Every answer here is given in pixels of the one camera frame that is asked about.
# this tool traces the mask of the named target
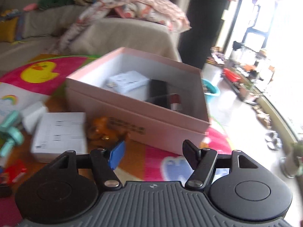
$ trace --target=dark curtain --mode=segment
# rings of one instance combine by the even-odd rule
[[[227,4],[227,0],[190,0],[187,16],[192,29],[181,34],[178,47],[184,63],[202,69],[216,42]]]

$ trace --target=white floor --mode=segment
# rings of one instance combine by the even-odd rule
[[[266,129],[256,119],[251,106],[242,103],[229,85],[221,79],[220,73],[221,69],[218,67],[205,64],[203,78],[217,85],[221,91],[221,95],[213,99],[209,105],[210,116],[225,128],[235,149],[242,150],[287,183],[293,193],[293,200],[285,220],[292,226],[299,227],[303,219],[302,196],[296,179],[288,179],[280,171],[278,161],[283,152],[267,148],[264,139]]]

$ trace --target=couch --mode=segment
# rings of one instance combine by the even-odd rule
[[[5,9],[22,10],[24,6],[37,1],[0,0],[0,8],[1,11]],[[189,4],[189,0],[171,1],[184,11],[186,11]],[[70,8],[65,6],[48,9],[43,12],[39,10],[28,12],[25,24],[27,23],[30,28],[22,34],[25,37],[23,40],[25,43],[14,45],[6,42],[0,43],[0,75],[21,66],[38,54],[48,53],[49,49],[57,41],[60,29],[67,29],[85,9],[84,6],[70,6]],[[62,19],[62,16],[66,12],[60,12],[60,9],[67,9],[69,11],[70,16],[68,16],[68,21]],[[47,23],[55,19],[56,23]],[[41,32],[39,26],[41,27],[44,23],[46,25],[43,26],[43,32]],[[65,54],[102,55],[119,47],[130,47],[159,54],[174,60],[180,60],[178,51],[176,50],[179,35],[171,35],[163,25],[147,21],[135,21],[133,19],[106,18],[100,20],[95,26],[102,32],[99,38],[94,37],[86,44],[81,44],[80,39],[77,39],[71,45],[71,51],[65,52]],[[91,38],[90,31],[87,30],[81,37]]]

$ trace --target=teal toy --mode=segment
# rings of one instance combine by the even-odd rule
[[[0,137],[5,141],[0,149],[0,157],[6,157],[13,146],[21,145],[24,136],[15,126],[21,122],[19,111],[12,111],[0,124]]]

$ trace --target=pink box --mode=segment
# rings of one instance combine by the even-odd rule
[[[106,87],[110,76],[131,70],[166,81],[169,93],[180,95],[182,113],[137,98],[146,86],[127,95]],[[66,93],[70,110],[86,112],[88,121],[110,117],[133,140],[180,155],[183,141],[199,145],[209,126],[200,69],[138,50],[119,48],[79,69],[67,77]]]

